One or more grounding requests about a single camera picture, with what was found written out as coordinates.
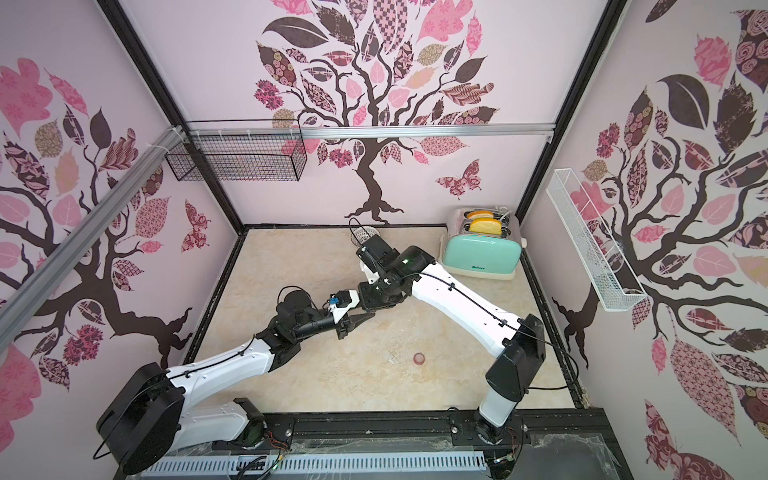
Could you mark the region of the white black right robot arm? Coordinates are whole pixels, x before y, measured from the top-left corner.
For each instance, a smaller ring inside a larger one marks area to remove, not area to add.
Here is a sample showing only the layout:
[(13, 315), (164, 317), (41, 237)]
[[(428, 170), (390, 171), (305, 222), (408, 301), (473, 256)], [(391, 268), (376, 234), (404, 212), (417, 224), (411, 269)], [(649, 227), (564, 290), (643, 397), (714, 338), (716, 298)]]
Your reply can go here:
[(487, 444), (501, 442), (507, 421), (528, 393), (546, 359), (542, 320), (523, 318), (481, 297), (454, 278), (433, 256), (417, 246), (404, 252), (378, 236), (356, 255), (367, 281), (358, 286), (367, 312), (392, 308), (413, 297), (452, 319), (494, 358), (485, 374), (488, 392), (478, 407), (477, 434)]

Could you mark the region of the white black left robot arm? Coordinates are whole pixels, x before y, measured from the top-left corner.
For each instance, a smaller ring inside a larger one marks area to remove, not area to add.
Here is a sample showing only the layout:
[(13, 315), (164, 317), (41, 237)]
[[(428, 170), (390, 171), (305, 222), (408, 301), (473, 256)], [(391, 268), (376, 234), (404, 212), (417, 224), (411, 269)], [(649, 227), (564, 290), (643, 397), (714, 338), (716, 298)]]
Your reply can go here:
[(136, 370), (97, 421), (101, 446), (119, 473), (140, 473), (180, 445), (186, 429), (182, 416), (193, 406), (282, 367), (304, 340), (327, 331), (342, 339), (374, 315), (360, 290), (337, 292), (324, 309), (316, 308), (307, 292), (293, 290), (277, 302), (267, 327), (244, 344), (186, 365), (149, 363)]

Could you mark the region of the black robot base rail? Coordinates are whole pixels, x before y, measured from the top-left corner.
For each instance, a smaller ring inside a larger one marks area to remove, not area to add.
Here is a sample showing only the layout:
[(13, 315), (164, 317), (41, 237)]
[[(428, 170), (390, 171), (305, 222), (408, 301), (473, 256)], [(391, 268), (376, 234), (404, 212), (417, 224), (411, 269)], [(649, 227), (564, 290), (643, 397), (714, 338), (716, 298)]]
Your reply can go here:
[(595, 437), (618, 445), (605, 412), (591, 409), (516, 409), (499, 429), (496, 445), (481, 440), (474, 410), (266, 413), (267, 429), (289, 445), (308, 440), (391, 440), (437, 438), (454, 446), (499, 449), (547, 435)]

